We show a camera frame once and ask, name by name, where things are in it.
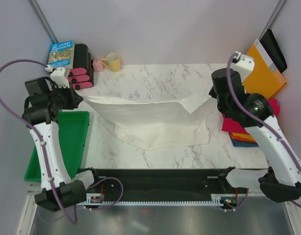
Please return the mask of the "white t shirt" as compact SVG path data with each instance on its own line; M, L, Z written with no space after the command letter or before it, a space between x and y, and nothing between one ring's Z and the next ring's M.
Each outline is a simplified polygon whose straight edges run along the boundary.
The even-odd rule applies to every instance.
M93 95L84 100L111 134L139 149L152 151L209 142L208 97L204 91L157 102Z

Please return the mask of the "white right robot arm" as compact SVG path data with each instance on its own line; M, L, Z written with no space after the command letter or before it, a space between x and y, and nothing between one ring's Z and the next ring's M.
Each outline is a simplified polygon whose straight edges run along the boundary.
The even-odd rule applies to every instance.
M234 188L260 190L274 202L301 197L301 161L283 135L268 100L245 92L240 74L233 69L218 69L211 74L209 92L226 118L238 122L264 153L269 167L262 170L228 168L218 180L222 192Z

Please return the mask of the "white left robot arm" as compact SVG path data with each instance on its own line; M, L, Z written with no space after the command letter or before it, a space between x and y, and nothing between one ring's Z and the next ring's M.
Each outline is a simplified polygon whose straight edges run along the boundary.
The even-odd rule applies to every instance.
M29 96L22 115L35 141L41 169L41 193L34 196L38 206L51 212L86 200L86 190L97 192L101 180L91 169L74 178L68 175L59 144L58 114L73 110L83 100L72 88L60 88L48 77L25 82Z

